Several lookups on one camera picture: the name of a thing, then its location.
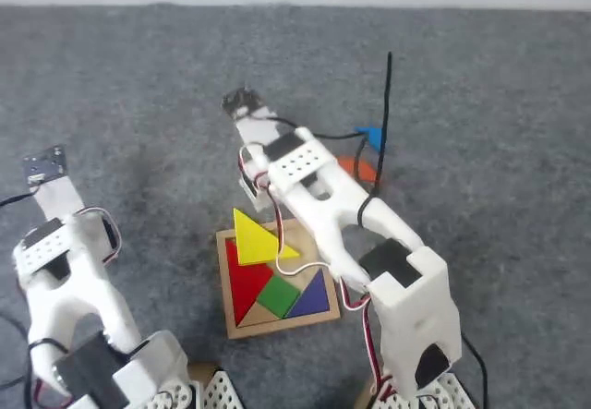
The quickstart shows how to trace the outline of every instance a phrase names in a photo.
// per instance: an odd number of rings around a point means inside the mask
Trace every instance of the blue piece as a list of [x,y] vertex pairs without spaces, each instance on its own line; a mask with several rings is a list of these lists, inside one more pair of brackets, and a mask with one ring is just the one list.
[[376,150],[380,151],[381,146],[381,127],[356,127],[357,132],[365,132],[368,134],[369,145]]
[[324,287],[324,275],[319,269],[285,317],[290,319],[302,315],[318,314],[326,312],[329,308],[329,297],[326,294],[326,287]]

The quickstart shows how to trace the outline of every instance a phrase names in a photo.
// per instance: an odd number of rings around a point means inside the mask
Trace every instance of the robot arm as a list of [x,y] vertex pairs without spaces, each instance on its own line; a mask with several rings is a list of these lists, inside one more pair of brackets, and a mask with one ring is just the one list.
[[[63,148],[28,157],[25,166],[30,184],[41,183],[35,198],[47,219],[13,251],[30,310],[34,373],[71,396],[71,408],[199,408],[201,387],[189,381],[174,335],[159,331],[142,341],[109,282],[105,265],[118,254],[120,234],[107,211],[84,208],[66,176]],[[103,331],[73,347],[76,325],[88,314],[100,318]]]
[[400,395],[416,396],[461,356],[459,314],[445,261],[374,198],[364,211],[363,223],[386,241],[366,257],[387,259],[389,264],[371,278],[346,251],[341,234],[347,224],[356,223],[368,193],[305,127],[280,135],[273,120],[276,115],[256,92],[239,89],[226,95],[223,109],[252,155],[240,184],[255,207],[260,210],[267,204],[267,194],[252,180],[266,173],[269,193],[314,237],[334,279],[369,292],[382,328],[384,367]]

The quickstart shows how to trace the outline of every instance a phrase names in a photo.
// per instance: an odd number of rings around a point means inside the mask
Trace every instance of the puzzle piece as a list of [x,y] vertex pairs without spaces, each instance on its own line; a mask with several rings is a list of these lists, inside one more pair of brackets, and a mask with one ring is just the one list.
[[[240,266],[266,263],[275,259],[279,245],[277,237],[236,208],[234,208],[234,227]],[[299,253],[285,245],[280,258],[294,257],[299,257]]]

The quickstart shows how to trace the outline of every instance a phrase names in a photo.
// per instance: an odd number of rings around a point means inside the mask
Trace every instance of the black wire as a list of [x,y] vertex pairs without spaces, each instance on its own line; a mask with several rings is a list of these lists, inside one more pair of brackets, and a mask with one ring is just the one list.
[[[18,334],[21,336],[21,338],[25,341],[25,343],[27,342],[27,331],[25,330],[25,327],[22,324],[20,324],[19,321],[17,321],[12,316],[8,315],[6,312],[2,310],[0,310],[0,318],[7,322],[10,326],[15,328],[18,331]],[[25,374],[14,379],[9,379],[8,381],[5,381],[4,383],[0,384],[0,391],[6,391],[10,388],[13,388],[14,386],[16,386],[24,380]]]
[[368,142],[368,135],[366,134],[361,141],[359,141],[359,147],[355,152],[355,158],[353,159],[353,176],[355,177],[355,181],[361,184],[361,178],[359,177],[359,160],[361,159],[361,152],[363,152],[363,148],[366,147],[366,143]]
[[376,179],[373,188],[357,210],[357,224],[363,227],[363,212],[368,206],[369,202],[373,200],[380,193],[380,180],[383,171],[384,157],[386,155],[386,140],[388,139],[388,119],[390,118],[390,87],[392,85],[392,52],[388,52],[388,62],[386,66],[386,85],[384,88],[384,115],[381,120],[381,142],[380,142],[380,156],[378,158],[378,169],[376,170]]
[[[19,321],[17,321],[16,319],[14,319],[10,315],[8,315],[3,310],[0,310],[0,319],[3,319],[5,322],[10,324],[12,327],[14,327],[18,331],[18,333],[20,334],[22,339],[25,341],[25,343],[27,342],[27,331],[25,330],[25,327],[22,324],[20,324]],[[12,380],[6,382],[6,383],[3,383],[0,391],[6,391],[8,389],[11,389],[12,387],[16,386],[20,382],[24,382],[23,403],[25,405],[25,409],[32,409],[33,403],[32,403],[32,399],[30,396],[31,389],[32,389],[32,367],[30,364],[29,355],[27,355],[25,373],[23,375],[21,375],[20,377],[17,377],[15,379],[12,379]]]
[[0,208],[3,208],[4,206],[7,206],[8,204],[16,203],[17,201],[21,201],[22,199],[32,197],[33,195],[35,195],[39,191],[40,187],[41,187],[41,185],[38,185],[37,188],[31,192],[27,192],[26,194],[15,195],[14,197],[9,197],[7,199],[3,199],[2,201],[0,201]]
[[40,340],[35,340],[33,343],[29,344],[29,352],[32,351],[35,347],[41,346],[42,344],[50,344],[53,347],[57,348],[62,354],[68,353],[67,348],[59,341],[54,340],[53,338],[41,338]]
[[462,340],[464,341],[465,345],[468,346],[468,350],[474,356],[478,364],[480,365],[480,370],[482,371],[482,409],[488,409],[488,372],[487,372],[487,365],[484,362],[484,358],[480,355],[478,350],[475,346],[468,340],[465,333],[462,331]]
[[[281,118],[280,116],[259,116],[259,117],[251,116],[250,118],[252,118],[253,120],[270,120],[270,121],[274,121],[275,123],[281,123],[284,125],[288,125],[294,129],[299,127],[298,123],[288,120],[287,118]],[[316,138],[322,138],[322,139],[348,139],[348,138],[362,137],[362,136],[365,136],[366,133],[365,132],[351,132],[349,134],[344,134],[344,135],[330,135],[330,134],[322,134],[320,132],[312,132],[312,135]]]

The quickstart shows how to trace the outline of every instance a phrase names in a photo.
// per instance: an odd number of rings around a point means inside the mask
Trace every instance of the white pegboard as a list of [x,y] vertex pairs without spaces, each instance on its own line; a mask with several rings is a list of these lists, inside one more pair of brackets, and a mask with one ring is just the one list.
[[[200,400],[199,389],[195,398]],[[192,402],[191,388],[180,380],[171,380],[162,386],[161,390],[141,409],[185,409]]]
[[232,381],[225,372],[216,372],[203,392],[203,409],[243,409]]
[[285,193],[295,183],[333,160],[336,160],[334,156],[317,139],[312,139],[269,164],[269,179],[280,192]]
[[26,250],[16,249],[14,255],[18,274],[32,275],[55,257],[66,252],[72,244],[70,232],[69,226],[63,225]]
[[476,409],[460,380],[453,373],[443,374],[439,383],[452,396],[455,409]]
[[394,394],[385,402],[377,400],[372,409],[418,409],[419,398],[427,409],[476,409],[460,381],[451,372],[443,374],[437,381],[428,385],[411,402]]

